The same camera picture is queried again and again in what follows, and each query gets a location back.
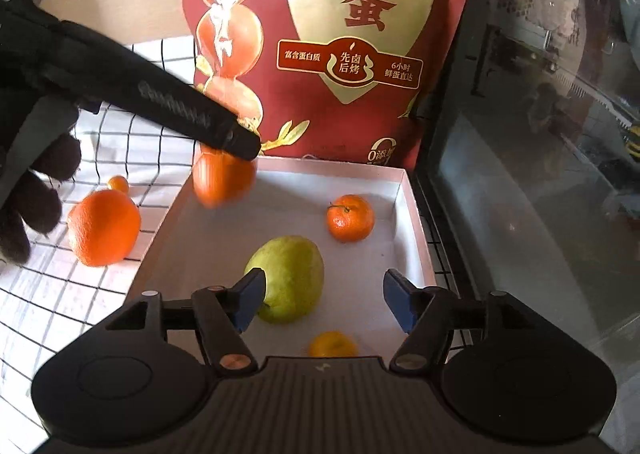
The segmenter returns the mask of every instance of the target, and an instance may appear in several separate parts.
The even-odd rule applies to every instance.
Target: glass panel
[[[640,0],[469,0],[455,52],[427,174],[476,290],[603,358],[640,452]]]

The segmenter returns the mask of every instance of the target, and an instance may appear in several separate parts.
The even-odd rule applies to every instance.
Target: red snack bag
[[[465,0],[183,0],[201,91],[267,155],[411,169]]]

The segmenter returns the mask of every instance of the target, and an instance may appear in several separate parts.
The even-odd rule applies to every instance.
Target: leaf illustration
[[[278,134],[278,140],[282,140],[284,137],[286,137],[289,134],[289,130],[291,129],[292,124],[293,124],[293,121],[290,120],[289,122],[284,124],[283,127],[281,127],[280,133]]]
[[[298,139],[304,134],[308,127],[309,121],[302,121],[300,124],[294,127],[286,137],[282,139],[282,145],[291,145],[298,142]]]
[[[407,118],[409,118],[409,113],[411,113],[411,110],[412,110],[412,108],[414,107],[414,103],[415,103],[415,100],[416,100],[417,98],[418,98],[418,94],[416,93],[416,94],[414,95],[414,98],[412,98],[412,99],[409,101],[409,104],[407,104],[407,106],[406,106],[406,110],[404,110],[404,113],[402,113],[402,115],[400,115],[400,116],[398,117],[399,119],[407,119]]]
[[[280,142],[278,141],[270,141],[267,140],[266,142],[263,142],[260,145],[260,150],[261,151],[271,151],[272,149],[275,149],[276,147],[280,147],[282,144],[280,144]]]
[[[196,68],[203,72],[207,77],[211,77],[213,75],[213,69],[209,64],[209,61],[202,54],[196,57]]]

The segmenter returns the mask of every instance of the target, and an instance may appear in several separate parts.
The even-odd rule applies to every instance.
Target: red label
[[[379,82],[418,89],[422,64],[422,59],[379,52],[358,38],[338,38],[328,44],[278,41],[280,70],[324,73],[348,88]]]

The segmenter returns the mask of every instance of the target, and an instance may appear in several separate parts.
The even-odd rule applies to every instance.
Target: tangerine stem
[[[329,205],[330,209],[344,209],[345,212],[349,212],[351,209],[346,205]]]

